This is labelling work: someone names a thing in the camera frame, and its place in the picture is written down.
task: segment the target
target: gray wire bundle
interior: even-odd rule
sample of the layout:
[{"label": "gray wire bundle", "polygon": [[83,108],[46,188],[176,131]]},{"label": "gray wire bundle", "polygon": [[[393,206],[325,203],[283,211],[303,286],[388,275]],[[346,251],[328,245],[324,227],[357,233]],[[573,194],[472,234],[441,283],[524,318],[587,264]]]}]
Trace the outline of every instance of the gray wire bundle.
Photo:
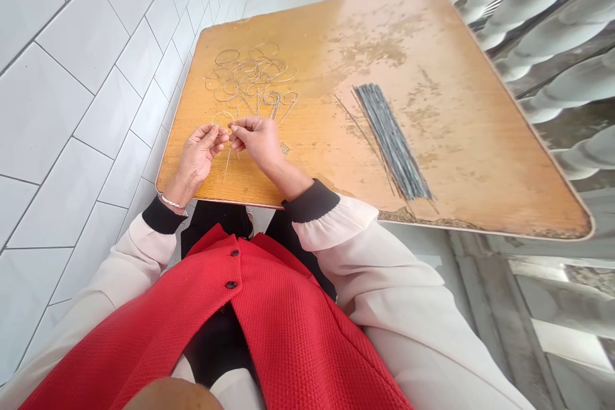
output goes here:
[{"label": "gray wire bundle", "polygon": [[370,83],[354,87],[399,190],[407,200],[433,195],[381,88]]}]

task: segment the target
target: red knitted vest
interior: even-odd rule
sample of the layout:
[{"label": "red knitted vest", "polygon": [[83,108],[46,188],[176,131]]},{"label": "red knitted vest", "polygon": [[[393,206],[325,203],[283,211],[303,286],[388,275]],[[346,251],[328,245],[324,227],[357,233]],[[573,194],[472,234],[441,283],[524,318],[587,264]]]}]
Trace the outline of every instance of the red knitted vest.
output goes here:
[{"label": "red knitted vest", "polygon": [[217,225],[190,254],[80,341],[21,408],[123,408],[168,377],[231,301],[268,410],[411,409],[367,337],[279,243],[237,240]]}]

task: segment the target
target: white blouse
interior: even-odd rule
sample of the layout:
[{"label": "white blouse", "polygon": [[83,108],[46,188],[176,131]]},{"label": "white blouse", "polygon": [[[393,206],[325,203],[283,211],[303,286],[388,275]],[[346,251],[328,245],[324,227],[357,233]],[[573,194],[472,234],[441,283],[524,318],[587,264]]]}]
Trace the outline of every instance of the white blouse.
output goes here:
[{"label": "white blouse", "polygon": [[[338,293],[338,305],[362,328],[416,410],[531,410],[458,312],[453,295],[429,265],[377,221],[378,211],[341,196],[322,218],[293,223]],[[62,357],[98,323],[145,293],[176,246],[141,215],[111,248],[91,283],[72,300],[42,351],[0,389],[0,408],[16,410]],[[194,382],[181,356],[173,377]],[[264,409],[245,369],[225,373],[211,392],[226,410]]]}]

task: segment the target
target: table top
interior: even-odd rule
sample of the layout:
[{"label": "table top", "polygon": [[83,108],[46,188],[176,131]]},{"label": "table top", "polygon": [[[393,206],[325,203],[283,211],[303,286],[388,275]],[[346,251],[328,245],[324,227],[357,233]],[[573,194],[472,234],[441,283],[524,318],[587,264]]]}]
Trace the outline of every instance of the table top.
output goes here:
[{"label": "table top", "polygon": [[[158,190],[177,170],[194,128],[237,111],[230,106],[239,99],[227,103],[224,92],[212,91],[222,81],[211,84],[221,52],[250,59],[267,47],[289,77],[296,69],[270,88],[299,95],[279,129],[287,159],[334,191],[375,206],[381,219],[549,239],[591,234],[589,213],[449,0],[330,0],[205,29]],[[407,202],[389,186],[352,93],[366,83],[382,88],[433,201]],[[256,98],[245,100],[241,117],[256,111]],[[280,106],[276,121],[289,107]],[[261,105],[259,114],[268,117],[272,108]],[[214,121],[226,124],[225,117]],[[226,154],[215,158],[195,198],[280,208],[282,197],[249,154]]]}]

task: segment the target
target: bracelet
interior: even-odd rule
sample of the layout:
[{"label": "bracelet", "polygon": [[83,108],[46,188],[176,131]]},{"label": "bracelet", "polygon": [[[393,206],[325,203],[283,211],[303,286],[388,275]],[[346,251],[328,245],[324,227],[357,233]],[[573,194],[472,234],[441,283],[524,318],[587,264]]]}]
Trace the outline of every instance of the bracelet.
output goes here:
[{"label": "bracelet", "polygon": [[170,200],[168,200],[168,199],[167,199],[164,195],[162,195],[162,192],[158,192],[158,198],[159,198],[160,200],[162,200],[165,204],[167,204],[167,205],[171,205],[172,207],[179,208],[179,209],[183,209],[183,210],[185,210],[185,209],[186,209],[186,207],[185,207],[185,206],[178,205],[178,204],[176,204],[176,203],[171,202]]}]

